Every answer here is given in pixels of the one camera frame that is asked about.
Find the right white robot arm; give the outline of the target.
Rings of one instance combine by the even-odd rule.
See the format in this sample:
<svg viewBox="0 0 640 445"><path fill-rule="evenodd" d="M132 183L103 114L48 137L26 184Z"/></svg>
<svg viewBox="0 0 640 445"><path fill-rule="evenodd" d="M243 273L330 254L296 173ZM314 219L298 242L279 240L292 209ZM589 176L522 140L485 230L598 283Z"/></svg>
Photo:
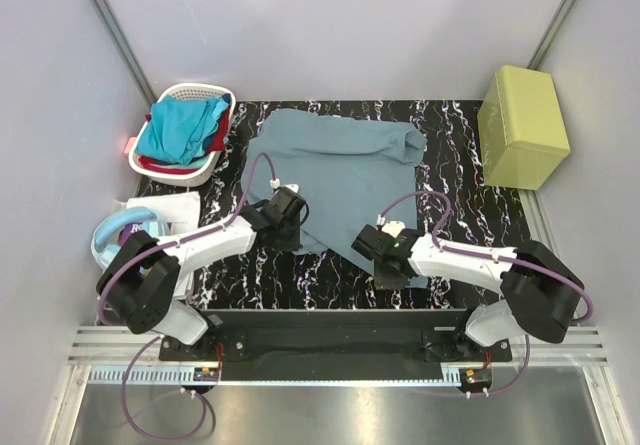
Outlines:
<svg viewBox="0 0 640 445"><path fill-rule="evenodd" d="M393 222L365 226L352 248L384 276L439 277L499 295L497 302L471 311L463 330L454 336L455 352L470 362L497 342L520 335L561 343L584 289L549 248L534 240L504 248L436 243L424 232Z"/></svg>

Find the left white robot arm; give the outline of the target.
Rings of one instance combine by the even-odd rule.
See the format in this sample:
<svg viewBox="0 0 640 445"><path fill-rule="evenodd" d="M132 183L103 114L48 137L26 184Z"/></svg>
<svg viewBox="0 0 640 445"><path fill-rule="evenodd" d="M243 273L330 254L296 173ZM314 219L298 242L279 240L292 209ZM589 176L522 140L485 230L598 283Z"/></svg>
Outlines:
<svg viewBox="0 0 640 445"><path fill-rule="evenodd" d="M92 250L105 254L96 291L99 312L109 307L131 333L157 332L177 340L196 361L215 351L216 326L201 312L175 296L179 282L219 260L249 252L253 246L279 251L300 247L300 226L309 206L298 187L277 188L269 200L239 204L231 216L189 233L130 234L120 246L108 240L117 227L99 227Z"/></svg>

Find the white laundry basket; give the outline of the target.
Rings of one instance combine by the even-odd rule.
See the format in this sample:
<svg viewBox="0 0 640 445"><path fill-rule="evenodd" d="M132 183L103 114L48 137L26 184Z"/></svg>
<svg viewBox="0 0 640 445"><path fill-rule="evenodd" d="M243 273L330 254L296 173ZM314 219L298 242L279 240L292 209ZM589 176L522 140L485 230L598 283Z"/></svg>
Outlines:
<svg viewBox="0 0 640 445"><path fill-rule="evenodd" d="M211 97L216 96L225 96L229 102L230 106L227 111L231 113L230 117L230 126L232 122L232 118L236 108L236 97L230 90L214 86L208 84L200 84L200 83L179 83L177 85L173 85L166 89L161 95L157 102L162 101L165 97L172 96L176 99L180 100L204 100ZM150 170L143 169L141 164L139 163L139 158L141 157L135 152L135 147L138 143L138 139L142 131L146 128L148 122L151 120L150 112L146 115L144 125L141 130L138 132L136 138L135 146L131 149L128 154L129 165L131 168L137 173L144 175L158 183L162 183L165 185L172 186L180 186L180 187L195 187L204 184L212 175L212 172L217 164L219 158L221 157L222 152L214 152L213 156L207 160L206 165L198 170L195 173L190 173L187 175L169 175L159 172L153 172Z"/></svg>

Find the grey-blue t shirt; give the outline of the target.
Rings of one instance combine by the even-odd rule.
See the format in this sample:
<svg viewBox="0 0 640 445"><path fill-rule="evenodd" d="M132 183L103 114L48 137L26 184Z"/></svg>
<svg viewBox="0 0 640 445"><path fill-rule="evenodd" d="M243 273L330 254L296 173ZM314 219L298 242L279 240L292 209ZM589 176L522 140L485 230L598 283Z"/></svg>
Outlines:
<svg viewBox="0 0 640 445"><path fill-rule="evenodd" d="M367 224L393 201L393 220L418 226L416 169L426 139L412 124L273 112L251 139L241 183L252 202L272 195L269 181L298 184L310 213L301 227L302 254L332 250L371 274L371 261L352 249Z"/></svg>

